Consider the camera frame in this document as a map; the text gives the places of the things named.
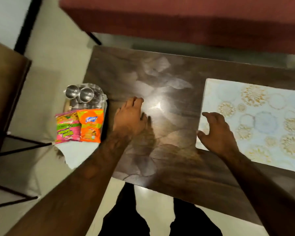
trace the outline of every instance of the white wall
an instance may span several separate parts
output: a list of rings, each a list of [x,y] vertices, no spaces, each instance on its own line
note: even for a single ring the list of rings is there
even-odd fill
[[[0,0],[0,43],[14,49],[31,0]]]

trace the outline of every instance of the orange snack packet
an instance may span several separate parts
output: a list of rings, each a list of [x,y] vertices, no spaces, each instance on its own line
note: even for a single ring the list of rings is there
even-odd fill
[[[101,142],[101,127],[104,122],[103,109],[83,109],[77,111],[81,126],[82,142]]]

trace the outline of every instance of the red sofa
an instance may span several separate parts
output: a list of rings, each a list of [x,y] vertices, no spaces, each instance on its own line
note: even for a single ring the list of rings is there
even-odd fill
[[[86,32],[295,54],[295,0],[60,0]]]

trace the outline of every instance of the hand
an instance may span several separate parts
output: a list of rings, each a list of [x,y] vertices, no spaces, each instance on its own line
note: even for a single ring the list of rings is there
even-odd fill
[[[147,116],[141,119],[141,106],[144,99],[133,97],[118,108],[114,118],[113,131],[129,134],[131,137],[142,132],[147,125]]]
[[[198,138],[202,144],[211,152],[220,157],[227,157],[239,152],[234,134],[229,129],[223,115],[219,113],[202,113],[208,120],[210,132],[198,132]]]

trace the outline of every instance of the black pants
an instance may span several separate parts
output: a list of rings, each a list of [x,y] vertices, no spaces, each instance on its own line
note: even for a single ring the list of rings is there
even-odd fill
[[[174,198],[175,220],[170,224],[169,236],[210,235],[221,236],[220,229],[195,205]],[[126,183],[119,193],[116,205],[103,218],[98,236],[150,235],[145,219],[136,211],[134,186]]]

